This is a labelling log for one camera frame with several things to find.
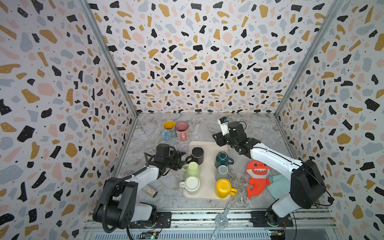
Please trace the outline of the white mug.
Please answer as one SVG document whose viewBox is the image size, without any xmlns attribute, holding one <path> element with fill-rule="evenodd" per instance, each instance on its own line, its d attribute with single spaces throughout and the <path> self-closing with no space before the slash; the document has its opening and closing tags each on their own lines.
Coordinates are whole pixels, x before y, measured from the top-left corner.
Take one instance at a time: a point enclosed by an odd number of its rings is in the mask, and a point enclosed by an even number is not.
<svg viewBox="0 0 384 240">
<path fill-rule="evenodd" d="M 179 187 L 183 188 L 190 195 L 195 195 L 200 190 L 200 180 L 196 176 L 189 176 L 179 183 Z"/>
</svg>

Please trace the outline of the pink mug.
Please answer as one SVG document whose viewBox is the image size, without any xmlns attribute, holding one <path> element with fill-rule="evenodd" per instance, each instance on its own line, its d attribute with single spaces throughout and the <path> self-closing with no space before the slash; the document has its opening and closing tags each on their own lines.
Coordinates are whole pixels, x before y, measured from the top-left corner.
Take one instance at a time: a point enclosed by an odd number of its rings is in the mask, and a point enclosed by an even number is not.
<svg viewBox="0 0 384 240">
<path fill-rule="evenodd" d="M 189 125 L 186 122 L 179 122 L 176 124 L 176 131 L 178 139 L 182 142 L 188 140 L 189 137 Z"/>
</svg>

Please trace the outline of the dark green mug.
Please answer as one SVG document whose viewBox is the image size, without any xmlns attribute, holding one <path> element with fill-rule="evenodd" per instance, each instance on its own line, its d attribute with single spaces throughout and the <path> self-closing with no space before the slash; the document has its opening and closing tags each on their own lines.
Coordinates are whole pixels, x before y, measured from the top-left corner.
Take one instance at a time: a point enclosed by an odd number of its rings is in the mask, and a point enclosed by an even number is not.
<svg viewBox="0 0 384 240">
<path fill-rule="evenodd" d="M 215 167 L 219 168 L 220 166 L 229 166 L 233 165 L 234 160 L 228 156 L 226 152 L 219 152 L 216 156 Z"/>
</svg>

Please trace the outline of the glittery silver cylinder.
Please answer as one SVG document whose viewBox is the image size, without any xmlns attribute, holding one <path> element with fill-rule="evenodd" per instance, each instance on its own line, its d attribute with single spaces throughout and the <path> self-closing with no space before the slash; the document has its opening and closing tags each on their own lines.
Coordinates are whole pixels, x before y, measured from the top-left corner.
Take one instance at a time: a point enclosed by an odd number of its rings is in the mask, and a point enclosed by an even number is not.
<svg viewBox="0 0 384 240">
<path fill-rule="evenodd" d="M 151 198 L 155 198 L 158 195 L 158 191 L 150 185 L 145 185 L 141 190 Z"/>
</svg>

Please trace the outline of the black mug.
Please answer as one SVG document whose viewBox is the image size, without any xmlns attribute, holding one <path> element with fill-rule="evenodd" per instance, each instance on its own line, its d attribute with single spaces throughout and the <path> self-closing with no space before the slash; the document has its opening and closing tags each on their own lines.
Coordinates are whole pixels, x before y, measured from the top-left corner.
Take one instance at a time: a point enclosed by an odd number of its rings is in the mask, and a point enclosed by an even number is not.
<svg viewBox="0 0 384 240">
<path fill-rule="evenodd" d="M 191 155 L 186 158 L 186 164 L 192 162 L 202 165 L 204 162 L 204 149 L 201 147 L 194 147 L 191 151 Z"/>
</svg>

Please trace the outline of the light green mug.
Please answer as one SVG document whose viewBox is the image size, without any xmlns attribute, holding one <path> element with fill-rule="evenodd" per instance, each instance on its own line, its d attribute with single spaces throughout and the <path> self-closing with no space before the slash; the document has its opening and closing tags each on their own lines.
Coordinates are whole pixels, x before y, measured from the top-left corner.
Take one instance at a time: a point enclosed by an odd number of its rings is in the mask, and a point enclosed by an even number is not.
<svg viewBox="0 0 384 240">
<path fill-rule="evenodd" d="M 195 176 L 195 177 L 200 176 L 200 166 L 196 162 L 184 164 L 182 166 L 182 170 L 185 172 L 185 178 L 190 176 Z"/>
</svg>

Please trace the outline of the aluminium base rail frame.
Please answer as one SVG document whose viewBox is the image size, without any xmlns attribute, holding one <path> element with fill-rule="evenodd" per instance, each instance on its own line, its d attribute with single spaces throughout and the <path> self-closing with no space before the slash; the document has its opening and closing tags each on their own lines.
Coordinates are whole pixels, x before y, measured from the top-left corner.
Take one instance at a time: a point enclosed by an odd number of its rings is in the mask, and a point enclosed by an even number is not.
<svg viewBox="0 0 384 240">
<path fill-rule="evenodd" d="M 159 211 L 158 223 L 149 228 L 131 224 L 130 230 L 116 229 L 107 234 L 101 224 L 89 220 L 81 240 L 210 240 L 215 217 L 224 209 Z M 298 210 L 279 226 L 258 225 L 257 210 L 230 209 L 228 227 L 216 240 L 341 240 L 335 221 L 327 209 Z"/>
</svg>

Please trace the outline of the grey mug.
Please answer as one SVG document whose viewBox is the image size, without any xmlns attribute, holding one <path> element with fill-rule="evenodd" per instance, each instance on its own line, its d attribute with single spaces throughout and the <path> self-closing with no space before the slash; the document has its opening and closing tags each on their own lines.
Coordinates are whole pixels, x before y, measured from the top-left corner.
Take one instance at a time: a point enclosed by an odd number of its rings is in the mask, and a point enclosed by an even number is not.
<svg viewBox="0 0 384 240">
<path fill-rule="evenodd" d="M 218 181 L 220 179 L 229 179 L 229 168 L 225 165 L 220 165 L 215 172 L 215 180 Z"/>
</svg>

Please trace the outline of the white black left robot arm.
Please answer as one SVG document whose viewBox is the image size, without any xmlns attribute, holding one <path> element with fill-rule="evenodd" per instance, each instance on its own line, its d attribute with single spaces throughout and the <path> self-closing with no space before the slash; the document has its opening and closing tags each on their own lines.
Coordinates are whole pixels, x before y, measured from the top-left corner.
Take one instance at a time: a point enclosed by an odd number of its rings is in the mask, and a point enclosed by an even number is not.
<svg viewBox="0 0 384 240">
<path fill-rule="evenodd" d="M 185 163 L 182 161 L 185 154 L 168 144 L 159 144 L 154 155 L 144 153 L 146 163 L 143 168 L 123 178 L 106 180 L 93 211 L 93 221 L 101 223 L 107 234 L 134 223 L 149 228 L 155 226 L 158 223 L 157 207 L 137 203 L 138 191 L 169 171 L 180 170 Z"/>
</svg>

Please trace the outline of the aluminium corner post right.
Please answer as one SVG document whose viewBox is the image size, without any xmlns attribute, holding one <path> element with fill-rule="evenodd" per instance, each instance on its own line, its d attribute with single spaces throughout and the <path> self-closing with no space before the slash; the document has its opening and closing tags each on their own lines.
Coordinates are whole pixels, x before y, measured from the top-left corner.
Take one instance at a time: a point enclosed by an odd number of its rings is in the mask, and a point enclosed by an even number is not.
<svg viewBox="0 0 384 240">
<path fill-rule="evenodd" d="M 341 9 L 344 1 L 342 0 L 334 0 L 332 2 L 332 5 L 326 15 L 326 18 L 323 21 L 323 24 L 321 25 L 317 35 L 314 38 L 314 41 L 311 43 L 308 52 L 304 56 L 301 64 L 299 65 L 298 70 L 296 71 L 293 80 L 291 81 L 290 85 L 287 88 L 287 91 L 285 92 L 283 99 L 278 105 L 277 110 L 274 113 L 274 117 L 278 119 L 279 115 L 282 113 L 283 108 L 285 104 L 288 102 L 290 95 L 293 93 L 295 86 L 298 84 L 301 76 L 303 75 L 305 69 L 307 68 L 307 65 L 310 63 L 311 59 L 313 58 L 314 54 L 317 52 L 317 48 L 319 47 L 320 43 L 322 42 L 324 35 L 327 33 L 329 27 L 331 26 L 334 18 L 336 17 L 337 13 Z"/>
</svg>

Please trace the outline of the metal perforated bracket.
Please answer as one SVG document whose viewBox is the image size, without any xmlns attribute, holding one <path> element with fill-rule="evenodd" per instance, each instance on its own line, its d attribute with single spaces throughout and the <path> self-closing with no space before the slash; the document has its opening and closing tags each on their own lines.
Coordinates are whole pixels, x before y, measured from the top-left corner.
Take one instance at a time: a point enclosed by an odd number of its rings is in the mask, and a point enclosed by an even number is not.
<svg viewBox="0 0 384 240">
<path fill-rule="evenodd" d="M 232 207 L 232 203 L 228 202 L 226 208 L 224 209 L 223 213 L 216 215 L 215 217 L 215 230 L 210 238 L 210 240 L 216 240 L 219 232 L 225 228 L 228 227 L 229 220 L 227 218 L 227 215 Z"/>
</svg>

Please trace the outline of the aluminium corner post left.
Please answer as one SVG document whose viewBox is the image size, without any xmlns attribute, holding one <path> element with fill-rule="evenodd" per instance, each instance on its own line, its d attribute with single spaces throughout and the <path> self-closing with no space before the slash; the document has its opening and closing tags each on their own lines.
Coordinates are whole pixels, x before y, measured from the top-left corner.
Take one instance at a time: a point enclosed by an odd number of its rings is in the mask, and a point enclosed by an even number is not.
<svg viewBox="0 0 384 240">
<path fill-rule="evenodd" d="M 124 98 L 127 102 L 129 111 L 133 115 L 133 118 L 136 119 L 138 117 L 138 113 L 134 107 L 134 104 L 131 101 L 131 98 L 129 96 L 127 88 L 126 88 L 126 86 L 122 80 L 121 75 L 119 74 L 118 68 L 117 68 L 117 66 L 116 66 L 116 64 L 115 64 L 115 62 L 114 62 L 114 60 L 110 54 L 108 45 L 104 41 L 102 32 L 101 32 L 101 30 L 97 24 L 96 19 L 94 18 L 94 15 L 91 11 L 89 3 L 86 0 L 79 0 L 78 2 L 79 2 L 81 10 L 83 11 L 83 13 L 85 15 L 85 19 L 87 20 L 87 22 L 90 25 L 90 29 L 92 30 L 92 32 L 95 36 L 95 39 L 96 39 L 96 41 L 100 47 L 100 50 L 106 59 L 107 64 L 111 68 L 113 76 L 115 77 L 115 80 L 117 81 L 117 84 L 118 84 L 118 86 L 122 92 L 122 95 L 124 96 Z"/>
</svg>

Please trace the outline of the red shark plush toy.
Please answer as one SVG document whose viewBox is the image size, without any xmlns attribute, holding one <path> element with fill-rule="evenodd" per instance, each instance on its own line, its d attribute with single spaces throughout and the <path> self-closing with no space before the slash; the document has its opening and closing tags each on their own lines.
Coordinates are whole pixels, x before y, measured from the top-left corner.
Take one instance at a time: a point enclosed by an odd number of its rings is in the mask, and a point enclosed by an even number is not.
<svg viewBox="0 0 384 240">
<path fill-rule="evenodd" d="M 252 160 L 248 163 L 246 172 L 251 177 L 249 180 L 250 186 L 247 188 L 248 198 L 251 200 L 252 197 L 260 195 L 266 186 L 271 184 L 267 178 L 270 167 L 262 162 Z"/>
</svg>

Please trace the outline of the blue patterned mug yellow inside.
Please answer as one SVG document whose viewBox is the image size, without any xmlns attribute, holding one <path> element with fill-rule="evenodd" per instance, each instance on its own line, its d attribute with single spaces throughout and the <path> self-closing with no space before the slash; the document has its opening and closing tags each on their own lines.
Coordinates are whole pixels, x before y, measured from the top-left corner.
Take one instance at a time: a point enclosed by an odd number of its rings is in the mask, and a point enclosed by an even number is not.
<svg viewBox="0 0 384 240">
<path fill-rule="evenodd" d="M 163 125 L 164 131 L 162 133 L 162 139 L 164 141 L 172 140 L 177 137 L 176 123 L 173 121 L 167 121 Z"/>
</svg>

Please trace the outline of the beige tray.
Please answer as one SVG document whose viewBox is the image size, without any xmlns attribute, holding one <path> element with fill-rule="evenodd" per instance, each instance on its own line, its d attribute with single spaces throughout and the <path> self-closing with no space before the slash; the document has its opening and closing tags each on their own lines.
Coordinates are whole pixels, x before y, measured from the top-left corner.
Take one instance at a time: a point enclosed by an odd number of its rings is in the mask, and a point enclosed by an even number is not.
<svg viewBox="0 0 384 240">
<path fill-rule="evenodd" d="M 228 146 L 218 146 L 216 142 L 202 142 L 191 141 L 189 143 L 188 155 L 191 154 L 194 147 L 201 147 L 204 150 L 204 162 L 200 165 L 200 188 L 197 194 L 191 195 L 186 189 L 183 189 L 183 195 L 187 199 L 199 199 L 199 200 L 214 200 L 214 201 L 228 201 L 231 199 L 231 195 L 221 199 L 216 196 L 216 183 L 215 180 L 215 161 L 219 152 L 229 153 Z"/>
</svg>

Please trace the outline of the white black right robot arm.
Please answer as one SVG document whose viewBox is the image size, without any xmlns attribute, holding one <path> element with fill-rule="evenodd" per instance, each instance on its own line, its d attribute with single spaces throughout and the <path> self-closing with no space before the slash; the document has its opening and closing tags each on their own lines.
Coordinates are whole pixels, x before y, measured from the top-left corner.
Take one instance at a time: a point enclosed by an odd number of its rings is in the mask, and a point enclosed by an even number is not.
<svg viewBox="0 0 384 240">
<path fill-rule="evenodd" d="M 259 161 L 278 171 L 290 181 L 290 191 L 267 208 L 260 223 L 278 226 L 284 217 L 298 209 L 310 209 L 327 192 L 316 163 L 302 162 L 285 156 L 264 145 L 261 141 L 248 138 L 241 122 L 229 122 L 226 117 L 218 120 L 219 133 L 213 134 L 218 146 L 229 145 L 239 155 Z"/>
</svg>

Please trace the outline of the teal cloth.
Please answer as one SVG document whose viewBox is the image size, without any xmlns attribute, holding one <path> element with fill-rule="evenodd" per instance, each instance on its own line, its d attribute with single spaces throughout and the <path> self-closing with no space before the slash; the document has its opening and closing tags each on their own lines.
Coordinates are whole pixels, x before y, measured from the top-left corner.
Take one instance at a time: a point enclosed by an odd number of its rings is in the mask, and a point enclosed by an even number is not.
<svg viewBox="0 0 384 240">
<path fill-rule="evenodd" d="M 270 185 L 267 190 L 275 200 L 283 198 L 290 192 L 291 182 L 283 175 L 275 175 L 269 177 Z"/>
</svg>

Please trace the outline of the aluminium corner post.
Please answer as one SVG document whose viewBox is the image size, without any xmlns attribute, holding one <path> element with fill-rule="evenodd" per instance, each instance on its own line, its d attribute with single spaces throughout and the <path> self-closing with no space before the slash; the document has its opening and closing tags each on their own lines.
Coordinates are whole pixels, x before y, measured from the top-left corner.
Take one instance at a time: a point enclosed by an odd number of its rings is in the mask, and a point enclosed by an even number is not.
<svg viewBox="0 0 384 240">
<path fill-rule="evenodd" d="M 285 92 L 283 99 L 278 105 L 277 110 L 274 113 L 274 117 L 278 119 L 279 115 L 282 113 L 283 108 L 285 104 L 288 102 L 290 95 L 293 93 L 295 86 L 298 84 L 301 76 L 303 75 L 305 69 L 307 68 L 307 65 L 310 63 L 311 59 L 313 58 L 314 54 L 317 52 L 317 48 L 319 47 L 320 43 L 322 42 L 324 35 L 327 33 L 329 27 L 331 26 L 334 18 L 336 17 L 337 13 L 341 9 L 344 1 L 342 0 L 334 0 L 332 2 L 332 5 L 326 15 L 326 18 L 323 21 L 323 24 L 321 25 L 317 35 L 314 38 L 314 41 L 311 43 L 308 52 L 304 56 L 301 64 L 299 65 L 298 70 L 296 71 L 293 80 L 291 81 L 290 85 L 287 88 L 287 91 Z"/>
<path fill-rule="evenodd" d="M 113 76 L 115 77 L 115 80 L 117 81 L 117 84 L 118 84 L 118 86 L 122 92 L 122 95 L 124 96 L 124 98 L 127 102 L 129 111 L 133 115 L 133 118 L 136 119 L 138 117 L 138 113 L 134 107 L 134 104 L 131 101 L 131 98 L 129 96 L 127 88 L 126 88 L 126 86 L 122 80 L 121 75 L 119 74 L 118 68 L 117 68 L 117 66 L 116 66 L 116 64 L 115 64 L 115 62 L 114 62 L 114 60 L 110 54 L 108 45 L 104 41 L 102 32 L 101 32 L 101 30 L 97 24 L 96 19 L 94 18 L 94 15 L 91 11 L 89 3 L 86 0 L 79 0 L 78 2 L 79 2 L 81 10 L 83 11 L 83 13 L 85 15 L 85 19 L 87 20 L 87 22 L 90 25 L 90 29 L 92 30 L 92 32 L 95 36 L 95 39 L 96 39 L 96 41 L 100 47 L 100 50 L 106 59 L 107 64 L 111 68 Z"/>
</svg>

